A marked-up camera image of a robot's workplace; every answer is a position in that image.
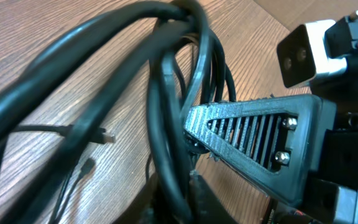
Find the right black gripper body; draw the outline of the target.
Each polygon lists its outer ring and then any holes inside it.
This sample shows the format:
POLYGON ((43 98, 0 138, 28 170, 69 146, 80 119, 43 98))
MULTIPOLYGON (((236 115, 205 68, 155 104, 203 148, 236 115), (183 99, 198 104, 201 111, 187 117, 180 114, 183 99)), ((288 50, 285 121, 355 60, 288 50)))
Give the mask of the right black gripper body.
POLYGON ((312 222, 358 223, 358 9, 325 32, 329 56, 344 57, 344 74, 307 86, 336 104, 333 128, 324 135, 319 166, 311 171, 300 210, 312 222))

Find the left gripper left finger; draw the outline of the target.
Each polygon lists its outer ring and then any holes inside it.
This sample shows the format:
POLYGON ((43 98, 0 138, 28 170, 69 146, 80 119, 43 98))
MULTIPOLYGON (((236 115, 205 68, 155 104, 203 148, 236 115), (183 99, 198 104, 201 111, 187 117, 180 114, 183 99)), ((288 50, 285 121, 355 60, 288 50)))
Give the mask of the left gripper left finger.
POLYGON ((162 223, 168 214, 159 179, 152 174, 130 205, 113 221, 113 224, 162 223))

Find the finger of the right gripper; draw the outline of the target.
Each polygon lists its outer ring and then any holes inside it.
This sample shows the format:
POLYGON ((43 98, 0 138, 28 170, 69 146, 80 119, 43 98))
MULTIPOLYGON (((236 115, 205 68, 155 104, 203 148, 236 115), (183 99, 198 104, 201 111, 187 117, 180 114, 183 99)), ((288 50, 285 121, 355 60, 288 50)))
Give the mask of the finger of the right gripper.
POLYGON ((194 106, 185 131, 269 196, 297 207, 337 106, 315 95, 194 106))

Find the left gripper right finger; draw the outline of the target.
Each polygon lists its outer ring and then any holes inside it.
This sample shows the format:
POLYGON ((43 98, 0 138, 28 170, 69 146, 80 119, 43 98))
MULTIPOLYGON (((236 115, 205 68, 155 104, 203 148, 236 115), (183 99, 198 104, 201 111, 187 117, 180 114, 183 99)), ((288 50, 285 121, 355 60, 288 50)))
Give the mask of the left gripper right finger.
POLYGON ((204 178, 196 170, 190 172, 190 201, 194 223, 236 224, 204 178))

